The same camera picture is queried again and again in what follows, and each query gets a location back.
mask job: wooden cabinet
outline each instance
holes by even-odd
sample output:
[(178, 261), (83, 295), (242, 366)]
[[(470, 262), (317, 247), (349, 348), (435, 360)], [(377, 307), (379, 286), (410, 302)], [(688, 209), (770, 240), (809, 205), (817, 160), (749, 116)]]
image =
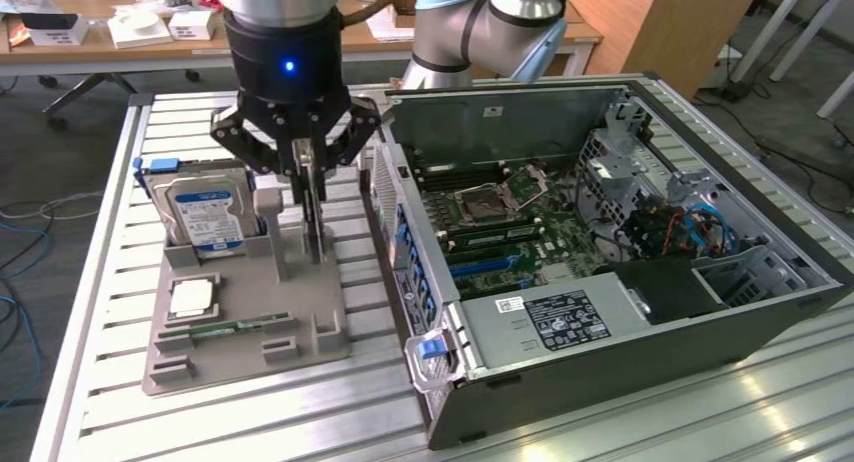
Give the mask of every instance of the wooden cabinet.
[(653, 71), (697, 92), (752, 0), (570, 0), (602, 32), (589, 74)]

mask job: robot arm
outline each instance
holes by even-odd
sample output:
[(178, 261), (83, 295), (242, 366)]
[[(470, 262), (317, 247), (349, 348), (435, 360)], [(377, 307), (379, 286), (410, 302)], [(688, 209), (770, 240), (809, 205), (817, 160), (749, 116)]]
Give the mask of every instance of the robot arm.
[[(351, 16), (338, 11), (338, 0), (222, 1), (241, 90), (237, 105), (214, 114), (211, 136), (257, 172), (290, 177), (305, 245), (319, 262), (326, 174), (353, 162), (379, 124), (373, 101), (351, 98), (345, 86), (341, 32), (391, 0)], [(327, 144), (345, 113), (350, 124)], [(247, 122), (274, 144), (259, 140)]]
[(471, 85), (473, 63), (534, 82), (564, 40), (566, 0), (418, 0), (405, 89)]
[[(342, 75), (342, 35), (391, 0), (350, 16), (338, 0), (222, 0), (241, 90), (215, 113), (211, 136), (261, 174), (291, 179), (305, 242), (323, 260), (326, 174), (353, 162), (379, 123), (374, 102), (351, 98)], [(564, 0), (418, 0), (415, 48), (405, 88), (467, 85), (478, 63), (533, 82), (566, 30)], [(350, 123), (327, 143), (342, 116)], [(247, 122), (273, 139), (259, 140)]]

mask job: aluminum workbench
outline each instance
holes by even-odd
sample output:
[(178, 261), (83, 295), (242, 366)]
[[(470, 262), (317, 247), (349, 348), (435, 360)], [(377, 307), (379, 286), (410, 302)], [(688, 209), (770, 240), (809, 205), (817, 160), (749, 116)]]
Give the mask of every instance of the aluminum workbench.
[[(850, 239), (662, 82), (650, 91), (854, 271)], [(386, 86), (355, 87), (387, 108)], [(354, 353), (349, 359), (179, 395), (141, 390), (165, 229), (134, 157), (226, 157), (211, 110), (234, 93), (133, 99), (93, 237), (34, 461), (810, 460), (854, 457), (854, 301), (798, 324), (749, 359), (459, 448), (426, 449), (355, 168), (330, 182)], [(363, 153), (369, 163), (373, 149)], [(299, 223), (290, 207), (285, 225)]]

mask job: green circuit board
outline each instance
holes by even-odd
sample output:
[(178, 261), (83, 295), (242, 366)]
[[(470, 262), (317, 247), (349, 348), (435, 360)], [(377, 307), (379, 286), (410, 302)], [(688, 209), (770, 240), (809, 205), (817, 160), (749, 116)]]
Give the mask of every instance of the green circuit board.
[[(504, 184), (422, 193), (463, 300), (588, 277), (606, 263), (569, 204), (570, 182), (529, 164), (512, 170)], [(509, 258), (510, 267), (466, 275)]]

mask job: red cable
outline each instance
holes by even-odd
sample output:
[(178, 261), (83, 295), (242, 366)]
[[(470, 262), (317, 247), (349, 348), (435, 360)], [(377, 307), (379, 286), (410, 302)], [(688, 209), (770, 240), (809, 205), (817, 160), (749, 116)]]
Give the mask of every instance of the red cable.
[(662, 255), (668, 255), (668, 248), (670, 247), (670, 236), (673, 235), (674, 222), (677, 221), (680, 214), (673, 214), (670, 218), (670, 224), (668, 224), (668, 236), (665, 237), (665, 248), (662, 249)]

